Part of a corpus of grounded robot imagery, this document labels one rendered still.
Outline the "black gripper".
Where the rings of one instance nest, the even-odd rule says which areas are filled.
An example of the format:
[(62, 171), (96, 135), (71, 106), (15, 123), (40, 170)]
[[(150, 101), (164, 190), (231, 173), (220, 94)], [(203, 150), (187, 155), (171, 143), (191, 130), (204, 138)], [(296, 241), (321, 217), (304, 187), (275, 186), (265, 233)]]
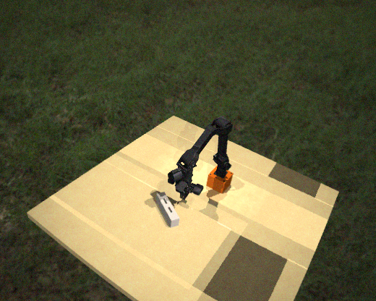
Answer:
[[(192, 174), (193, 176), (193, 174)], [(203, 191), (204, 187), (203, 185), (200, 185), (200, 184), (194, 184), (192, 183), (192, 176), (190, 178), (183, 178), (183, 181), (188, 181), (189, 182), (189, 192), (187, 193), (187, 196), (188, 194), (190, 193), (193, 193), (195, 195), (200, 195), (201, 192)], [(176, 184), (174, 186), (176, 186), (178, 184), (179, 181), (175, 182)], [(171, 183), (168, 179), (168, 183), (173, 185), (174, 183)]]

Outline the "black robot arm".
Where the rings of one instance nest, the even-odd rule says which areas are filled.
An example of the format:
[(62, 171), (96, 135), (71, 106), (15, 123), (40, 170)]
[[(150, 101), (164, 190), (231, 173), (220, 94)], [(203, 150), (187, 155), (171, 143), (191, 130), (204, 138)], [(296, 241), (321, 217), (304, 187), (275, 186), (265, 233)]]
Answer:
[[(216, 128), (214, 127), (216, 125)], [(183, 178), (190, 178), (193, 173), (193, 168), (197, 165), (199, 154), (203, 148), (208, 144), (210, 139), (218, 134), (218, 152), (213, 156), (213, 160), (217, 163), (217, 169), (214, 175), (224, 178), (231, 168), (229, 157), (227, 155), (228, 134), (232, 131), (233, 123), (227, 120), (224, 116), (214, 119), (211, 124), (207, 125), (205, 131), (198, 138), (196, 143), (182, 154), (176, 165), (177, 169), (171, 170), (168, 173), (168, 179), (171, 183), (177, 181), (178, 184), (175, 189), (180, 194), (187, 194), (189, 192), (189, 182), (183, 181)], [(181, 164), (181, 162), (184, 164)]]

